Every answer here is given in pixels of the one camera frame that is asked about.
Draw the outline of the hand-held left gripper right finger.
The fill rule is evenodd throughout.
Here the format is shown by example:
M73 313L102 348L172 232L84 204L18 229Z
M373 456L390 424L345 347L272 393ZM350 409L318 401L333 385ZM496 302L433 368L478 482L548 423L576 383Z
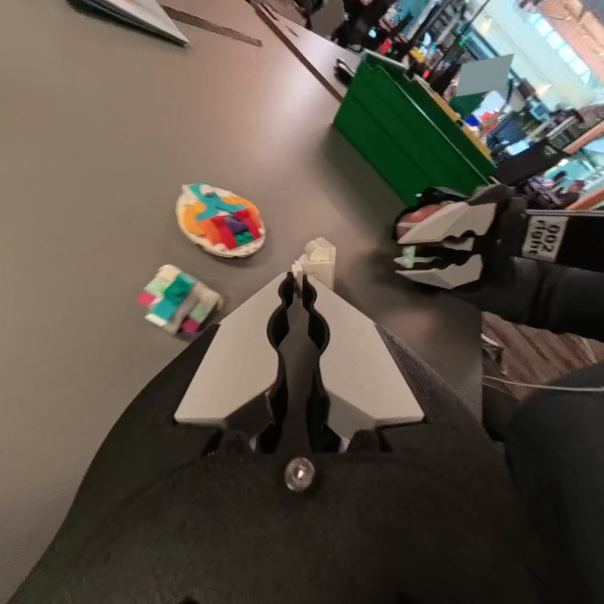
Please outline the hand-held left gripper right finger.
M309 336L320 351L318 395L324 424L340 441L359 431L411 425L425 414L376 324L315 277L303 278Z

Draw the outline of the lego instruction booklet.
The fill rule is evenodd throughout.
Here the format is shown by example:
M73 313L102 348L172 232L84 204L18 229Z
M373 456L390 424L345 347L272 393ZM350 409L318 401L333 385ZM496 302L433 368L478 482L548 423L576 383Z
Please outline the lego instruction booklet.
M181 47L190 41L157 1L68 1L73 8L106 17L147 31Z

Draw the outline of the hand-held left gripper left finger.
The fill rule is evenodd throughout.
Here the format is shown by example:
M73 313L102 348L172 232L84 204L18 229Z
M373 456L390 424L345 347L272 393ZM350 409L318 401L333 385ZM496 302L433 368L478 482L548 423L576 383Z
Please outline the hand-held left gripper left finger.
M178 424L261 435L276 426L274 399L284 384L278 346L289 332L294 294L279 274L220 323L174 419Z

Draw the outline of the round white rainbow lego plate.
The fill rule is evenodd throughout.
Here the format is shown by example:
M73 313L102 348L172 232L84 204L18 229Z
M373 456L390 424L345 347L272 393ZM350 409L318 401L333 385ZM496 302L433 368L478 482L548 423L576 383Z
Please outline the round white rainbow lego plate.
M183 235L216 257L251 257L266 242L266 226L258 207L206 182L181 187L175 215Z

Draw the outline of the small white teal lego car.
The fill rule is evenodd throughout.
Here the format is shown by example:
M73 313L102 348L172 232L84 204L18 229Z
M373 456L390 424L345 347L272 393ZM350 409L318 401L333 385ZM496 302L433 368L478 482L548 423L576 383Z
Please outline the small white teal lego car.
M207 319L224 305L224 298L206 283L180 268L165 264L137 297L149 323L171 335L199 333Z

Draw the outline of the white lego build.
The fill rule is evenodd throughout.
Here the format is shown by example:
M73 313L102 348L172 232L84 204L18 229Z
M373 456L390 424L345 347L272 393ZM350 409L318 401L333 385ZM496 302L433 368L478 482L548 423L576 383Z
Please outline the white lego build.
M299 295L303 293L303 277L314 277L333 291L335 285L336 247L325 238L309 241L304 253L293 262L291 271Z

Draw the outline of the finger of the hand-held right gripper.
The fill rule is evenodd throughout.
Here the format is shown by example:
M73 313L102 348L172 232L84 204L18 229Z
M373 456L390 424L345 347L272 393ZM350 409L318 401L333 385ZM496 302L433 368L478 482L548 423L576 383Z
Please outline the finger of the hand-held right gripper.
M449 265L446 268L403 269L396 273L407 280L438 289L457 289L477 282L483 271L480 255L472 255L462 265Z
M478 237L484 236L496 214L496 203L471 205L453 202L442 206L422 222L416 223L397 242L400 246L436 246L455 251L471 251Z

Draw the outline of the person's right hand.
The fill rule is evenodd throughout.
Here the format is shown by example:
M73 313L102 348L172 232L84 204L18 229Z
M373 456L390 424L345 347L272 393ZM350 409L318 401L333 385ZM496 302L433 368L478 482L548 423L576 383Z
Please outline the person's right hand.
M406 208L394 220L392 239L398 242L416 223L422 222L442 206L453 202L464 202L468 194L457 192L448 187L428 187L415 196L416 204Z

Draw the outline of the green plastic bin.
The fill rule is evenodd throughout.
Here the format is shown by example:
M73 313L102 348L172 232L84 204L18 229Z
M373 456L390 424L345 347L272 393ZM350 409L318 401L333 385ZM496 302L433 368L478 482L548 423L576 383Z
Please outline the green plastic bin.
M360 55L333 124L407 207L430 187L471 195L493 183L493 161L460 119L380 54Z

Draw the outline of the person's right forearm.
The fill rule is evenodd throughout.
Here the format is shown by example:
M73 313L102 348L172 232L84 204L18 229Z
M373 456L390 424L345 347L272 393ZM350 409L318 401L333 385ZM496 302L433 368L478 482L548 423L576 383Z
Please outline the person's right forearm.
M603 273L510 259L475 302L512 323L603 342Z

